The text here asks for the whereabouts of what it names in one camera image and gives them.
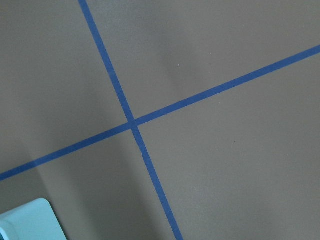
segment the light blue box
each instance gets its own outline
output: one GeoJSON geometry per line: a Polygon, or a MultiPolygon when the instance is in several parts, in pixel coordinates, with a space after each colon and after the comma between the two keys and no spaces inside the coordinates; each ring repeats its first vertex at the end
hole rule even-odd
{"type": "Polygon", "coordinates": [[[0,215],[0,240],[67,240],[50,203],[39,198],[0,215]]]}

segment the concrete floor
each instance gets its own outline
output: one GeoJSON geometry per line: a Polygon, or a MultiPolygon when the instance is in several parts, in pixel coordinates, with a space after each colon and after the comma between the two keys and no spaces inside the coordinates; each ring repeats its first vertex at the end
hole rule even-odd
{"type": "Polygon", "coordinates": [[[320,239],[320,1],[88,0],[116,89],[79,2],[0,0],[0,213],[46,198],[69,240],[320,239]]]}

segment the floor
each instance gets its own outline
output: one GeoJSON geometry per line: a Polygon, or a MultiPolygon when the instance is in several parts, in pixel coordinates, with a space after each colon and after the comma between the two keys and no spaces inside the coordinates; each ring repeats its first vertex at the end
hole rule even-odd
{"type": "Polygon", "coordinates": [[[69,240],[318,240],[320,1],[0,1],[0,213],[69,240]]]}

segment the gray floor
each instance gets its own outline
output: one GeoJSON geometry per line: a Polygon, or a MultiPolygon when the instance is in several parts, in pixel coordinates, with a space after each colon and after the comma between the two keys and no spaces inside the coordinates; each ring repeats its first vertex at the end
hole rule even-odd
{"type": "MultiPolygon", "coordinates": [[[[320,44],[320,1],[88,5],[135,118],[320,44]]],[[[77,1],[0,0],[0,174],[125,124],[77,1]]],[[[141,125],[185,240],[320,238],[320,56],[141,125]]],[[[70,240],[174,240],[131,131],[0,181],[70,240]]]]}

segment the blue line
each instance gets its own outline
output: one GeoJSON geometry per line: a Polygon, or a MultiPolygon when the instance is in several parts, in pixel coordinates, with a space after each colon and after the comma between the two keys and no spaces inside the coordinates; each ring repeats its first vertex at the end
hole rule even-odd
{"type": "Polygon", "coordinates": [[[126,119],[127,119],[128,123],[130,124],[130,128],[132,130],[134,139],[135,139],[137,145],[139,146],[143,161],[144,161],[145,166],[148,170],[148,173],[150,175],[150,178],[152,180],[152,183],[154,185],[156,193],[158,194],[159,200],[162,204],[163,210],[166,214],[166,217],[169,221],[169,224],[172,228],[173,234],[177,240],[183,240],[178,223],[177,223],[175,216],[171,210],[171,207],[169,205],[165,191],[160,183],[156,169],[152,163],[152,160],[151,160],[150,155],[148,153],[147,147],[146,147],[144,140],[142,138],[142,135],[139,131],[138,125],[136,124],[136,121],[135,121],[133,113],[130,109],[129,103],[128,103],[127,98],[125,96],[125,93],[120,85],[116,71],[112,65],[111,59],[108,55],[107,49],[104,45],[104,42],[101,38],[99,31],[98,31],[98,28],[97,28],[96,23],[93,19],[93,16],[90,12],[88,4],[87,4],[86,0],[78,0],[78,2],[81,6],[81,9],[83,11],[84,17],[87,21],[87,24],[89,26],[89,29],[90,29],[91,34],[93,36],[93,39],[95,41],[95,44],[99,50],[99,53],[101,55],[102,61],[105,66],[105,69],[107,70],[107,72],[109,74],[109,77],[110,77],[111,82],[113,84],[114,90],[119,98],[119,101],[121,103],[121,106],[122,106],[122,109],[123,109],[124,114],[126,116],[126,119]]]}
{"type": "Polygon", "coordinates": [[[220,94],[224,91],[227,91],[229,89],[237,87],[241,84],[247,83],[247,82],[252,81],[254,79],[257,79],[259,77],[262,77],[264,75],[267,75],[267,74],[272,73],[274,71],[277,71],[279,69],[285,68],[291,64],[294,64],[294,63],[299,62],[301,60],[307,59],[307,58],[312,57],[312,56],[319,54],[319,53],[320,53],[320,45],[315,46],[313,48],[310,48],[306,51],[300,52],[300,53],[293,55],[291,57],[285,58],[281,61],[275,62],[271,65],[260,68],[260,69],[253,71],[247,75],[244,75],[244,76],[238,77],[234,80],[223,83],[219,86],[213,87],[213,88],[206,90],[204,92],[198,93],[197,95],[191,96],[189,98],[186,98],[184,100],[176,102],[172,105],[166,106],[162,109],[159,109],[157,111],[149,113],[145,116],[139,117],[136,119],[135,122],[138,126],[141,124],[145,124],[145,123],[150,122],[154,119],[160,118],[164,115],[170,114],[170,113],[177,111],[179,109],[182,109],[186,106],[189,106],[189,105],[197,103],[201,100],[210,98],[214,95],[220,94]]]}
{"type": "Polygon", "coordinates": [[[41,166],[43,164],[46,164],[48,162],[51,162],[55,159],[61,158],[65,155],[71,154],[75,151],[78,151],[80,149],[83,149],[85,147],[88,147],[92,144],[96,144],[102,140],[108,139],[114,135],[120,134],[124,131],[127,131],[130,129],[130,126],[128,123],[122,124],[120,126],[117,126],[115,128],[112,128],[108,131],[102,132],[98,135],[92,136],[90,138],[87,138],[85,140],[82,140],[80,142],[77,142],[71,146],[65,147],[63,149],[60,149],[58,151],[55,151],[53,153],[50,153],[46,156],[40,157],[36,160],[30,161],[24,165],[18,166],[16,168],[13,168],[9,171],[3,172],[0,174],[0,181],[3,181],[5,179],[11,178],[13,176],[16,176],[18,174],[21,174],[25,171],[34,169],[38,166],[41,166]]]}

